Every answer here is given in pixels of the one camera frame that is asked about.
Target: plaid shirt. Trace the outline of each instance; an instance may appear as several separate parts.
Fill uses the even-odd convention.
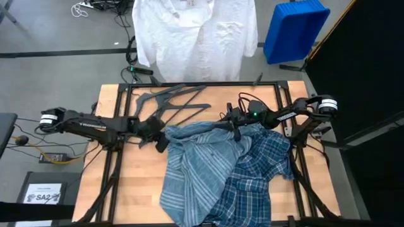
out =
[[[252,138],[251,149],[237,161],[205,222],[217,226],[271,226],[269,181],[277,174],[293,179],[288,161],[290,143],[266,129],[248,136]]]
[[[160,196],[163,210],[181,227],[206,222],[219,226],[269,226],[268,182],[282,173],[292,178],[289,141],[260,124],[232,132],[212,122],[170,126],[167,170]]]

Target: blue bin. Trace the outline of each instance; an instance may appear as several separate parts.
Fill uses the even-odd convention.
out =
[[[264,44],[268,64],[304,59],[329,14],[318,0],[278,4]]]

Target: concrete floor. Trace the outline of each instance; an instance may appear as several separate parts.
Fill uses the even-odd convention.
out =
[[[9,9],[18,24],[7,18],[0,24],[0,53],[54,50],[125,48],[127,36],[114,22],[112,12],[85,9],[89,17],[74,18],[70,8],[79,0],[13,0]],[[286,0],[256,0],[259,41],[264,42],[273,9]],[[321,40],[343,13],[350,0],[321,0],[331,14],[317,40]],[[302,61],[290,65],[301,66]],[[52,107],[65,107],[89,112],[98,98],[101,84],[122,83],[119,72],[126,67],[124,54],[81,55],[64,57],[30,57],[0,59],[0,112],[14,112],[19,117],[37,119],[40,111]],[[157,79],[163,81],[156,66],[151,67]],[[309,93],[315,93],[307,75],[282,71],[278,65],[267,65],[262,48],[252,58],[244,58],[241,80],[253,81],[263,73],[263,80],[304,80]],[[33,122],[18,121],[24,130],[33,132]],[[20,135],[18,129],[14,135]],[[332,134],[328,139],[335,139]],[[82,137],[64,134],[48,137],[58,143],[85,141]],[[77,146],[77,153],[84,146]],[[65,148],[47,149],[49,152],[70,151]],[[27,152],[38,155],[35,150]],[[327,149],[331,161],[331,178],[342,215],[357,218],[352,191],[338,150]],[[80,172],[82,162],[71,165],[38,164],[35,158],[10,150],[0,160],[0,201],[15,202],[23,179],[33,172]]]

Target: white shirt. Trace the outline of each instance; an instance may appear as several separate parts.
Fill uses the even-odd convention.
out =
[[[258,44],[254,0],[135,0],[140,64],[167,82],[237,81]]]

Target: wooden tabletop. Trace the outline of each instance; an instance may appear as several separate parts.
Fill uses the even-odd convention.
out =
[[[307,97],[307,91],[303,81],[289,81],[288,85],[292,101],[299,97]],[[96,115],[103,117],[114,116],[117,88],[117,84],[105,84],[102,86],[98,99]],[[152,88],[152,92],[163,89],[165,88]],[[133,91],[133,94],[141,95],[142,93],[150,92],[150,88],[137,88]],[[231,102],[233,107],[238,106],[237,99],[239,92],[253,94],[262,99],[262,101],[264,101],[272,110],[278,109],[273,86],[210,86],[203,90],[190,104],[209,103],[211,108],[206,109],[202,113],[183,123],[183,125],[202,120],[217,121],[220,118],[219,113],[226,112],[227,102]],[[194,93],[177,96],[171,99],[170,102],[174,105],[183,105],[193,95]],[[283,103],[286,105],[283,92],[282,96]],[[131,99],[132,102],[129,109],[129,115],[133,115],[136,110],[136,97],[137,95],[133,95],[133,98]],[[122,96],[122,107],[124,106],[125,99],[126,93]],[[140,113],[140,120],[145,120],[156,110],[156,108],[157,103],[154,100],[147,101],[143,105]],[[171,120],[170,124],[180,122],[195,111],[197,110],[183,110]],[[167,120],[174,112],[174,110],[166,111],[163,114],[162,119]],[[301,124],[306,117],[298,116],[296,119],[298,124]],[[282,132],[280,126],[274,130]],[[321,145],[313,139],[309,139],[307,143],[318,149],[322,149]],[[89,144],[88,149],[90,150],[94,148],[96,144],[97,143]],[[97,152],[94,151],[87,156],[85,165],[93,159],[96,153]],[[106,153],[106,151],[102,151],[86,168],[83,177],[81,178],[73,221],[77,221],[84,215],[100,192]],[[310,174],[311,185],[314,191],[332,212],[339,215],[340,211],[338,203],[336,201],[324,157],[311,148],[304,148],[304,154]],[[111,171],[113,170],[115,159],[116,154],[113,155]],[[164,153],[158,153],[155,149],[154,143],[147,144],[142,149],[139,149],[138,145],[125,144],[117,194],[117,205],[114,218],[115,224],[172,223],[170,217],[167,216],[159,205],[163,178],[167,166],[166,161],[167,151]],[[306,214],[310,214],[307,195],[302,187],[301,191]],[[296,219],[299,218],[292,181],[287,181],[281,176],[276,176],[270,182],[270,197],[273,221],[284,221],[289,215],[293,215]],[[109,201],[110,193],[105,198],[104,219],[106,219],[109,210]]]

